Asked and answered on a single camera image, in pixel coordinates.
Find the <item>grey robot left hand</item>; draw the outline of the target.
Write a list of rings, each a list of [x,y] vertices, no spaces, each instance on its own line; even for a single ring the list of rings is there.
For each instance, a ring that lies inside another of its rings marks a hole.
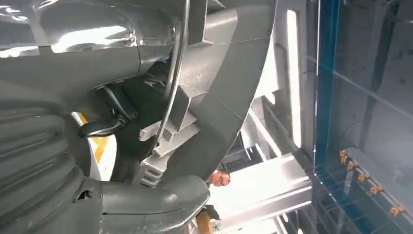
[[[206,203],[199,177],[100,178],[89,138],[134,129],[123,85],[173,49],[169,18],[114,0],[0,3],[0,231],[171,234]]]

